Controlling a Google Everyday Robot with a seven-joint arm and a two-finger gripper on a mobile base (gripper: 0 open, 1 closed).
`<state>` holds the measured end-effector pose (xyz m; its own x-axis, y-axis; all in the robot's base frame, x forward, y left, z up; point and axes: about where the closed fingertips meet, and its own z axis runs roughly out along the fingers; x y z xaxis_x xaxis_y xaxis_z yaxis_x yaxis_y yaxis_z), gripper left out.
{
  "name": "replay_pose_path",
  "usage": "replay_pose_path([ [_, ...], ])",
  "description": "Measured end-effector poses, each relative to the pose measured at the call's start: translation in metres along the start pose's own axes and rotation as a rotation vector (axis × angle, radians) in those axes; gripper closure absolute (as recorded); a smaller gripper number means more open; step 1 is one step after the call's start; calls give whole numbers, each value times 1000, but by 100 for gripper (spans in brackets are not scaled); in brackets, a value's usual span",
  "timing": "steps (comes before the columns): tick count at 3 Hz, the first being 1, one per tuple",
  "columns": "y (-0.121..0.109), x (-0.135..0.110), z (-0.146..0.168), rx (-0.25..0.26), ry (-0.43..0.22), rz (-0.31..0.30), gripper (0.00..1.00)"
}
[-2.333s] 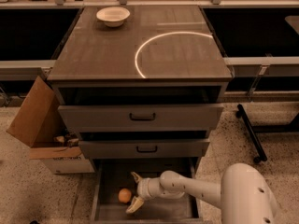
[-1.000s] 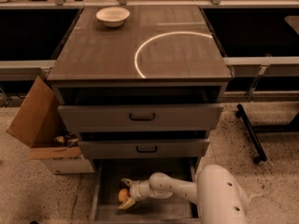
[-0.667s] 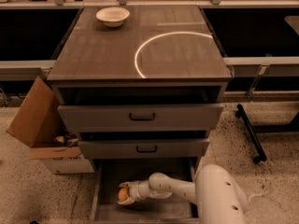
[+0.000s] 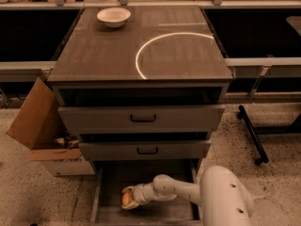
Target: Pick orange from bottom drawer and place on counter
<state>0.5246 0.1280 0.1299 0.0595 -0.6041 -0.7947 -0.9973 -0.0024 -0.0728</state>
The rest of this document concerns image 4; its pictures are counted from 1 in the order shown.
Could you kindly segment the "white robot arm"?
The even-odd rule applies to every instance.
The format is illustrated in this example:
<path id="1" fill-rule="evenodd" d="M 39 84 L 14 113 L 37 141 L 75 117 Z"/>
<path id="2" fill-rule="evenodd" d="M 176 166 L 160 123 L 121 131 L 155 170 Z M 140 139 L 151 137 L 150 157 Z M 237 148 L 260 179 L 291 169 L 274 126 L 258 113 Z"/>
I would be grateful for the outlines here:
<path id="1" fill-rule="evenodd" d="M 181 197 L 202 207 L 204 226 L 251 226 L 250 218 L 255 211 L 246 187 L 232 171 L 221 166 L 207 168 L 199 184 L 159 174 L 150 183 L 123 188 L 121 194 L 123 210 Z"/>

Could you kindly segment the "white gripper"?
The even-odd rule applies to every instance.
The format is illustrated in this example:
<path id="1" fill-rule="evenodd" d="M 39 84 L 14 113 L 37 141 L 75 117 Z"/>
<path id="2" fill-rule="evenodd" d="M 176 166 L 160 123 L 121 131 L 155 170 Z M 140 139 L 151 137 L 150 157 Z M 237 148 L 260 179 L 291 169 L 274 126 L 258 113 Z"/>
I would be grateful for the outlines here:
<path id="1" fill-rule="evenodd" d="M 123 210 L 132 210 L 139 205 L 144 205 L 151 202 L 154 199 L 154 188 L 152 183 L 139 184 L 136 186 L 126 186 L 121 191 L 123 194 L 126 192 L 133 193 L 135 202 L 129 204 L 123 204 L 121 208 Z"/>

